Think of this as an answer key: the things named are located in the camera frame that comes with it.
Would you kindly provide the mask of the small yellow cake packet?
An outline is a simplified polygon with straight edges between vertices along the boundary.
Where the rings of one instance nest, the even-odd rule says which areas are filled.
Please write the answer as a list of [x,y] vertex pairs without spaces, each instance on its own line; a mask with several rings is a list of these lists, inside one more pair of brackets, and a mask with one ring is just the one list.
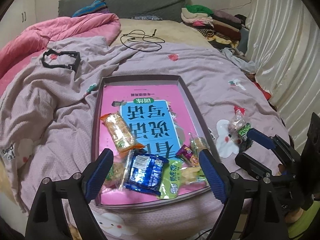
[[193,133],[189,133],[190,136],[190,148],[195,155],[195,157],[199,157],[199,153],[202,150],[210,150],[209,145],[203,137],[199,137],[194,135]]

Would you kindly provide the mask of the purple snack packet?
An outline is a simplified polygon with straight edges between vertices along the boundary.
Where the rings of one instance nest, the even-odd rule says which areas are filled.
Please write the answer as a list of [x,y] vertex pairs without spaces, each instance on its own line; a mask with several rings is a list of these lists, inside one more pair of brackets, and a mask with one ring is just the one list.
[[181,159],[190,167],[199,167],[198,157],[196,157],[191,148],[186,145],[182,145],[182,147],[175,154],[175,157]]

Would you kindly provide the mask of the light green snack packet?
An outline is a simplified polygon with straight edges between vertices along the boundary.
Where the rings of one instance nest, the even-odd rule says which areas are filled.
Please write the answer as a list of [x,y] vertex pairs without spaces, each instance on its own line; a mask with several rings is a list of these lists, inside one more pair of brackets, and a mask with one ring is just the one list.
[[199,166],[187,167],[181,160],[170,159],[163,168],[158,199],[174,199],[207,185],[207,179]]

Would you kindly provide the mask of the orange cracker packet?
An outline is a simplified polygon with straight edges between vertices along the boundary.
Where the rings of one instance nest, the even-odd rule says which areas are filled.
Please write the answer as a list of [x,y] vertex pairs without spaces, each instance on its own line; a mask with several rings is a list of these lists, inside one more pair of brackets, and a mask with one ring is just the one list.
[[127,156],[130,150],[140,150],[145,147],[136,140],[134,135],[132,135],[128,125],[119,112],[102,115],[100,120],[107,128],[112,141],[122,158]]

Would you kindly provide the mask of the blue foil snack packet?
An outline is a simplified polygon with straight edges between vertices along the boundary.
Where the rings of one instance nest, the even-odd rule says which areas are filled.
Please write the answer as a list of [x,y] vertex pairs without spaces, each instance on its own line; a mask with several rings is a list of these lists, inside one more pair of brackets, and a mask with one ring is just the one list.
[[160,196],[163,170],[168,163],[167,158],[159,155],[135,152],[124,181],[125,189]]

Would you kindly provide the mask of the pink book tray box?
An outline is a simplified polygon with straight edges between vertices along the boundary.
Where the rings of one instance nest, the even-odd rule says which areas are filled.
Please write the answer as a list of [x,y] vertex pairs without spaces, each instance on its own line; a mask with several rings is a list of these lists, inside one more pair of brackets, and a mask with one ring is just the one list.
[[100,117],[119,112],[146,152],[174,158],[189,133],[206,139],[214,149],[212,135],[187,85],[178,75],[124,75],[103,78],[94,112],[92,159],[105,148],[121,158]]

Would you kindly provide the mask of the beige bread packet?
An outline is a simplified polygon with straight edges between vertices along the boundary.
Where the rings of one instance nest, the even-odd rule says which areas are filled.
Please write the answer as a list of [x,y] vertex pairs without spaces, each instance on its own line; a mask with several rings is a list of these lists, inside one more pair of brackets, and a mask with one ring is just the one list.
[[103,183],[104,187],[112,188],[115,186],[120,191],[124,189],[124,184],[126,183],[129,176],[131,161],[134,152],[134,150],[130,150],[124,161],[113,163]]

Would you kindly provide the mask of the dark green snack packet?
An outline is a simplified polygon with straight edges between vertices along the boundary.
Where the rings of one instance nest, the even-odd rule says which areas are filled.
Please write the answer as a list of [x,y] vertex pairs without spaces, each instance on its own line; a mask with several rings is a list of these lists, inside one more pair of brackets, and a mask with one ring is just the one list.
[[238,130],[239,152],[245,152],[252,146],[253,140],[249,139],[247,135],[251,128],[251,124],[248,122],[247,124],[245,124],[245,126]]

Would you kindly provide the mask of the cream curtain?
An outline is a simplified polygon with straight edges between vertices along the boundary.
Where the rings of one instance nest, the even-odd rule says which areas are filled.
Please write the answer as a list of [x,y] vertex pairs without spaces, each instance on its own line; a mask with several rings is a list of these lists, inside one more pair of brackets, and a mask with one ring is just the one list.
[[319,114],[319,27],[302,0],[253,0],[246,25],[255,79],[302,152]]

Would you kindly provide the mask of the folded clothes pile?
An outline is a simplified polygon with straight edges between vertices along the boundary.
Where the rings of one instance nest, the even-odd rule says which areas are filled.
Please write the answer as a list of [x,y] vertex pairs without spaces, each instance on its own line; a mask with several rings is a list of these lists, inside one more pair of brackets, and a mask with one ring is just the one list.
[[187,5],[181,9],[181,20],[218,50],[237,48],[246,39],[246,17],[242,15],[233,16],[202,5]]

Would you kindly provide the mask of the pink duvet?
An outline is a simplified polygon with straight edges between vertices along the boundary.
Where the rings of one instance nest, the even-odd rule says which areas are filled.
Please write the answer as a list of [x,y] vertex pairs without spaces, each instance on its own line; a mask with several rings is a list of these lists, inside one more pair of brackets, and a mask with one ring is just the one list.
[[120,19],[116,14],[102,13],[58,17],[29,26],[1,49],[1,94],[31,58],[39,56],[47,48],[48,43],[70,37],[103,36],[110,45],[120,29]]

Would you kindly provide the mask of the beige blanket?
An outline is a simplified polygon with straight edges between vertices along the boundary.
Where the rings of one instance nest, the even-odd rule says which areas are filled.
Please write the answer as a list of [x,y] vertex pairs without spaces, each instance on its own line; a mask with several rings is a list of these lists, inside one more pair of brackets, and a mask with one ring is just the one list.
[[195,29],[174,21],[149,21],[120,19],[121,31],[118,37],[111,43],[111,46],[120,45],[122,34],[128,34],[133,30],[143,30],[147,35],[152,35],[156,30],[155,36],[162,38],[165,42],[187,44],[194,47],[214,49],[214,47]]

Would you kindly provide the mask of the blue purple clothes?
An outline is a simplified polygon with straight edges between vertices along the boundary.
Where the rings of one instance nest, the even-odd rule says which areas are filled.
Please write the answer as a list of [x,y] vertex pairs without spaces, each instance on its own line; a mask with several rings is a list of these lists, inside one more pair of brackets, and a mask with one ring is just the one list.
[[105,1],[95,0],[92,4],[77,10],[72,17],[80,17],[88,14],[102,13],[109,14],[110,11]]

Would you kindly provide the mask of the white wardrobe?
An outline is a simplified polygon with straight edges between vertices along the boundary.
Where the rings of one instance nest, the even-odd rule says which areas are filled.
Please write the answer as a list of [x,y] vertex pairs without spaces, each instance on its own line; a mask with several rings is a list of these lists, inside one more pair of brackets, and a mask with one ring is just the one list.
[[1,48],[36,22],[35,0],[14,0],[1,19]]

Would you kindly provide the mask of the black plastic frame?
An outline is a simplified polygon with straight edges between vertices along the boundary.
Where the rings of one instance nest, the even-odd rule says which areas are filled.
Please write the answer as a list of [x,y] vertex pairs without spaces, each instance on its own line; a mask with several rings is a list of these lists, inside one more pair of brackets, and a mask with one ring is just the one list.
[[55,51],[49,49],[42,55],[41,62],[45,68],[62,68],[77,72],[80,60],[80,53],[77,51]]

